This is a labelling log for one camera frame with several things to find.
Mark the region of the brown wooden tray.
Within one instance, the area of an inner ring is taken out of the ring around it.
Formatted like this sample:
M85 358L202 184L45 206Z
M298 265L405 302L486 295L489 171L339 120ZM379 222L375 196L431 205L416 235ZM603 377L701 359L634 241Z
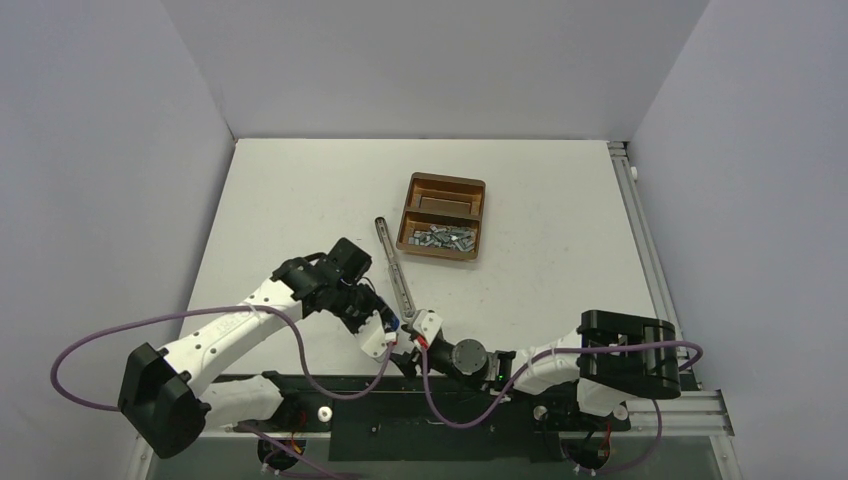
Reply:
M486 183L482 180L415 172L411 175L403 205L396 247L409 254L473 261L478 258ZM408 243L414 229L429 225L469 227L477 232L476 247L468 253L425 248Z

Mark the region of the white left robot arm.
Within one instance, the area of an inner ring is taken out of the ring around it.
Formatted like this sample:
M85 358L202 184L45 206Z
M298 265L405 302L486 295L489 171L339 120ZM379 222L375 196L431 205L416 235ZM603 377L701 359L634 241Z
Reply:
M321 312L338 318L368 357L384 360L400 321L362 283L371 264L371 257L346 238L328 253L284 261L241 303L205 326L163 347L145 343L133 350L118 410L164 459L186 450L207 428L252 420L274 430L289 428L298 403L270 377L217 379L272 334Z

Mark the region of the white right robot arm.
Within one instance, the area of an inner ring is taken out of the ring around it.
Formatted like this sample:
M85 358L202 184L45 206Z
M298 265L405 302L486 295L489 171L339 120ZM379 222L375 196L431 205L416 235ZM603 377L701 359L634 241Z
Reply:
M578 327L541 346L488 351L477 340L451 343L443 320L421 310L403 326L413 347L391 354L406 378L437 372L459 384L496 395L538 396L570 383L567 419L589 428L630 399L675 399L681 394L675 326L665 320L603 310L582 313Z

